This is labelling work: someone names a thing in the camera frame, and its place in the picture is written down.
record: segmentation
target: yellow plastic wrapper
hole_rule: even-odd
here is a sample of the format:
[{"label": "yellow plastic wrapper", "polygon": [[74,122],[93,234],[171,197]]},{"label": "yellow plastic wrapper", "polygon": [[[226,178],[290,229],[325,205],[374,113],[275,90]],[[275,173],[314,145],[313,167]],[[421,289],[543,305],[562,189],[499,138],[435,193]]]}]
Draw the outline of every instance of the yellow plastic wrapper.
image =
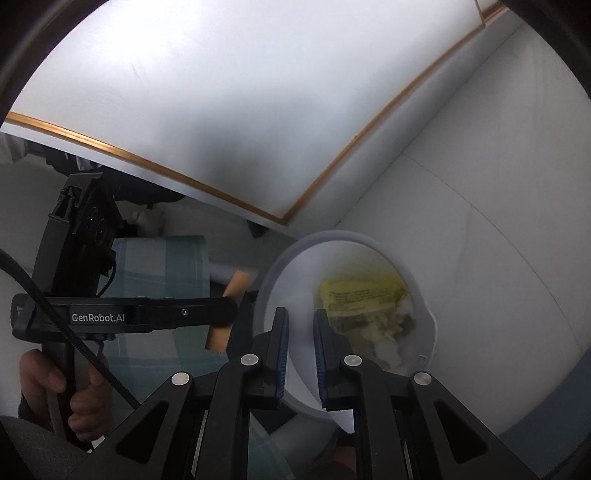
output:
[{"label": "yellow plastic wrapper", "polygon": [[397,338],[415,325],[413,302],[400,276],[325,281],[320,285],[320,299],[331,327],[349,338],[354,353],[387,371],[400,369]]}]

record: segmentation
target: black cable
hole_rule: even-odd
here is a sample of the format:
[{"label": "black cable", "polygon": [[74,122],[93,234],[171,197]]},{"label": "black cable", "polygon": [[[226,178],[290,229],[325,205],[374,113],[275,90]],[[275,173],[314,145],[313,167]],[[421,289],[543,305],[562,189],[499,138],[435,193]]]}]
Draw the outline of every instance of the black cable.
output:
[{"label": "black cable", "polygon": [[90,364],[96,368],[107,382],[124,398],[124,400],[135,410],[139,407],[139,402],[133,394],[125,388],[125,386],[117,379],[116,376],[101,362],[98,357],[92,353],[82,340],[80,340],[74,331],[70,328],[67,322],[60,316],[59,313],[49,303],[46,296],[41,292],[35,282],[29,277],[22,267],[0,248],[0,268],[10,275],[18,284],[25,289],[29,296],[35,301],[37,306],[51,319],[53,325],[61,332],[65,340],[71,346],[78,350]]},{"label": "black cable", "polygon": [[111,284],[113,283],[113,280],[115,279],[115,274],[116,273],[117,273],[117,263],[116,262],[113,262],[113,269],[111,270],[111,276],[109,277],[109,281],[100,290],[100,292],[98,292],[96,294],[97,297],[102,297],[103,296],[103,293],[105,293],[107,291],[107,289],[111,286]]}]

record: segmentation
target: silver bolt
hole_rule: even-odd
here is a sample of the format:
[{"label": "silver bolt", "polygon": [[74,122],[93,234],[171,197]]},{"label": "silver bolt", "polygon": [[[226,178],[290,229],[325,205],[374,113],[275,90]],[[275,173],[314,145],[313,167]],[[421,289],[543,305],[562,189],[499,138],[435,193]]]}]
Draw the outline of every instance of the silver bolt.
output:
[{"label": "silver bolt", "polygon": [[258,357],[254,353],[247,353],[246,355],[242,355],[240,363],[242,365],[246,365],[247,367],[256,365],[258,363]]},{"label": "silver bolt", "polygon": [[429,375],[427,372],[419,372],[414,374],[414,382],[418,385],[422,385],[423,387],[429,385],[431,380],[431,375]]},{"label": "silver bolt", "polygon": [[187,383],[190,379],[191,377],[189,376],[189,374],[186,374],[185,372],[177,372],[173,375],[172,378],[173,384],[179,387]]},{"label": "silver bolt", "polygon": [[347,355],[345,357],[345,365],[349,365],[350,367],[358,367],[362,361],[359,355]]}]

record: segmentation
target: green and white checkered cloth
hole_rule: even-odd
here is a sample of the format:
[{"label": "green and white checkered cloth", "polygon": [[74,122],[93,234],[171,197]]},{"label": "green and white checkered cloth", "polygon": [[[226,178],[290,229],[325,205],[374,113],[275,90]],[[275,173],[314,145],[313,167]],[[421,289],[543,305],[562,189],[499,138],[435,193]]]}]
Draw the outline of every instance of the green and white checkered cloth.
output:
[{"label": "green and white checkered cloth", "polygon": [[[122,238],[115,241],[113,249],[117,253],[117,273],[105,297],[209,296],[209,260],[202,236]],[[104,353],[111,371],[139,401],[144,401],[178,371],[198,377],[219,370],[228,361],[226,355],[205,350],[207,330],[207,326],[195,326],[117,335],[115,340],[105,342]],[[114,425],[130,413],[127,403],[114,395]],[[252,416],[248,478],[294,478],[285,458]]]}]

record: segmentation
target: skin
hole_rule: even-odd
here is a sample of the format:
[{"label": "skin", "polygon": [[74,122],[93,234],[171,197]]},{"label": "skin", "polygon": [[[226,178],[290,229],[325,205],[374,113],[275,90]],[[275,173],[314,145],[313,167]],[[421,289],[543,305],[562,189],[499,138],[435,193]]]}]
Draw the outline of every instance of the skin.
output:
[{"label": "skin", "polygon": [[[40,419],[41,426],[51,430],[47,409],[46,389],[62,393],[66,379],[60,370],[39,350],[33,349],[21,357],[21,391],[27,403]],[[82,442],[96,440],[111,428],[112,387],[93,366],[89,367],[90,384],[79,390],[70,401],[73,414],[68,425]]]}]

